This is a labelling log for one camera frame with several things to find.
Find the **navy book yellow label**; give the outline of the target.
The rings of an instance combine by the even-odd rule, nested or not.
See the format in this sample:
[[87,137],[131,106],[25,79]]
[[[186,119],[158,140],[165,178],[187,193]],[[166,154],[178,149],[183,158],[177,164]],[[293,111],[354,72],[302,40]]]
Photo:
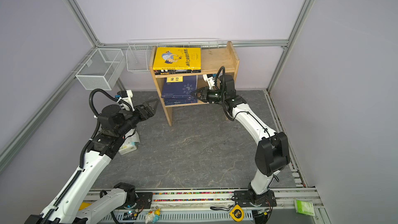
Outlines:
[[168,97],[164,98],[164,102],[198,102],[197,99],[193,97]]

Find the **navy notebook white lines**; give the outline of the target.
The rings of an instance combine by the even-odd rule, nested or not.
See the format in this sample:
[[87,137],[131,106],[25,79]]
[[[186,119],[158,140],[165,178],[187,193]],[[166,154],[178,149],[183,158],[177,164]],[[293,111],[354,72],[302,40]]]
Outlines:
[[197,81],[198,77],[195,75],[165,78],[161,97],[190,97],[191,92],[197,89]]

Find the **black wolf cover book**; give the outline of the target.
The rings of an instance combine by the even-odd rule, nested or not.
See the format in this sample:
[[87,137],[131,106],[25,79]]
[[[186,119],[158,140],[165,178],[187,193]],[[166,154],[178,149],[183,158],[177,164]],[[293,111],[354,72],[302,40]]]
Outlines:
[[155,75],[172,75],[172,74],[191,74],[200,73],[200,69],[158,69],[154,70]]

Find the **yellow folder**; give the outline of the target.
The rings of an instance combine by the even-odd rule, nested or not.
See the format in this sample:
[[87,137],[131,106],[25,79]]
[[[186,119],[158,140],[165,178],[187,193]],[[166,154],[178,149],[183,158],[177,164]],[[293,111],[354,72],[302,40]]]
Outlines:
[[201,49],[158,47],[152,68],[153,70],[201,70]]

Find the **blue book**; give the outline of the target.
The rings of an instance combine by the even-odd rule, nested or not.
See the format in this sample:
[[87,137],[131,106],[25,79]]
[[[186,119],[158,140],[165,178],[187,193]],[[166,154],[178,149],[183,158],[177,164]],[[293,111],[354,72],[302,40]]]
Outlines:
[[192,105],[192,104],[197,104],[197,102],[165,102],[165,106],[166,107]]

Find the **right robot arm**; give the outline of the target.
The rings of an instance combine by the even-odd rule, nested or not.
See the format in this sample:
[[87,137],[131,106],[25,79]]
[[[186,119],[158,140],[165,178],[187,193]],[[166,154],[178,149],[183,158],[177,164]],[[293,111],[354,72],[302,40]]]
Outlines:
[[206,86],[191,92],[203,103],[218,104],[230,121],[238,121],[254,139],[257,145],[255,164],[257,171],[247,191],[234,196],[235,202],[246,207],[276,206],[275,194],[270,189],[273,180],[291,161],[288,137],[266,125],[250,108],[247,101],[239,96],[232,75],[226,74],[222,66],[214,78],[212,87]]

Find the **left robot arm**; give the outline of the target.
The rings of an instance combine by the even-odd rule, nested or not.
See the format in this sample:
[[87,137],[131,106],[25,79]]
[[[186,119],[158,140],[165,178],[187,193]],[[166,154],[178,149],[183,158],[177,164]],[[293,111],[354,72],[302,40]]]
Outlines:
[[128,133],[140,122],[153,117],[159,103],[152,99],[133,106],[127,102],[127,91],[112,96],[103,89],[89,95],[89,106],[97,123],[84,145],[79,165],[58,195],[39,215],[30,215],[27,224],[97,224],[119,207],[134,207],[139,201],[135,186],[118,183],[113,189],[85,209],[80,209],[85,196],[110,164]]

